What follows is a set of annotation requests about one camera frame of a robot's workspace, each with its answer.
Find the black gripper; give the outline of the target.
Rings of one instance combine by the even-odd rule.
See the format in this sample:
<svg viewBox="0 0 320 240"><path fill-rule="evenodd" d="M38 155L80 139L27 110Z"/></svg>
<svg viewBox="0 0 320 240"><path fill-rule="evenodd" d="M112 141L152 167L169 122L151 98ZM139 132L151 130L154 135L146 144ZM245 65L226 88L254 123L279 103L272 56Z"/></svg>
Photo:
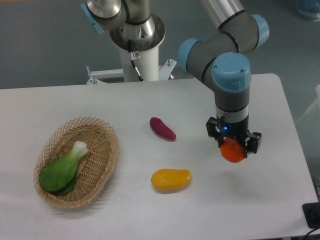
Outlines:
<svg viewBox="0 0 320 240"><path fill-rule="evenodd" d="M236 141L244 145L244 158L249 154L256 154L262 142L260 132L249 132L249 115L238 122L227 122L224 116L214 118L211 116L205 124L207 134L214 138L220 148L224 138Z"/></svg>

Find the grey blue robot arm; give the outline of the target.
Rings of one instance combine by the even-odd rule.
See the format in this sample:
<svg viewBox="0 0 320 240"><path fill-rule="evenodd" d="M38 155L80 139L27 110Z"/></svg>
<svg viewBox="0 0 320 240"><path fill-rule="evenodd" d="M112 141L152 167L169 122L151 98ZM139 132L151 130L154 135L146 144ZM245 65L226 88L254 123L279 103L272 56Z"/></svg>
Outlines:
<svg viewBox="0 0 320 240"><path fill-rule="evenodd" d="M207 121L207 133L221 155L237 163L255 154L262 140L261 133L249 131L252 76L246 53L267 41L269 26L238 0L204 0L202 5L219 33L207 41L185 40L177 63L213 91L216 115ZM126 82L160 80L159 46L166 29L148 0L85 0L80 7L97 34L109 32Z"/></svg>

